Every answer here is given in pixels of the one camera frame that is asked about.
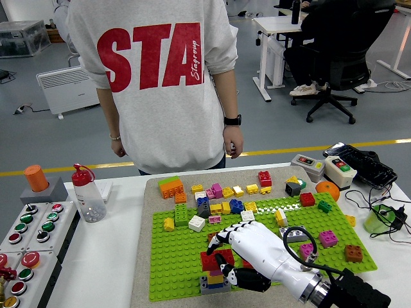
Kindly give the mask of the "person's left hand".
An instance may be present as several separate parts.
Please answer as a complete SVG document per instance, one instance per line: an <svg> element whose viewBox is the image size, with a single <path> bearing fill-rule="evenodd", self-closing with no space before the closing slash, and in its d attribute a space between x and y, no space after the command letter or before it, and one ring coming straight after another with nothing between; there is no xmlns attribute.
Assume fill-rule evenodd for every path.
<svg viewBox="0 0 411 308"><path fill-rule="evenodd" d="M243 152L243 134L240 126L226 126L223 130L225 152L235 159Z"/></svg>

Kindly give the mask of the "person's right hand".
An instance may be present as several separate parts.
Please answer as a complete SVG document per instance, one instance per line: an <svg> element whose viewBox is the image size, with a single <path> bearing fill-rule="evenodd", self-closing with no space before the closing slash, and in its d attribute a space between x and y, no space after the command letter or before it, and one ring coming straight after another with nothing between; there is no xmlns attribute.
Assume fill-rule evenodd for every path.
<svg viewBox="0 0 411 308"><path fill-rule="evenodd" d="M111 140L111 148L118 157L124 157L125 155L127 155L121 139Z"/></svg>

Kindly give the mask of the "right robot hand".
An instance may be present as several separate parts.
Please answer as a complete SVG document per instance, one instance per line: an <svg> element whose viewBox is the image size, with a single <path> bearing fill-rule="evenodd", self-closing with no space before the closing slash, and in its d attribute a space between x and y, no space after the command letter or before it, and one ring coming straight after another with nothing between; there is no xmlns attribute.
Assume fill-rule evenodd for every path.
<svg viewBox="0 0 411 308"><path fill-rule="evenodd" d="M253 268L235 268L217 253L215 259L228 282L252 291L264 292L273 282L282 283L302 303L319 306L326 295L322 276L317 270L303 271L296 254L286 251L283 241L257 221L243 221L217 233L206 254L211 255L220 243L231 248Z"/></svg>

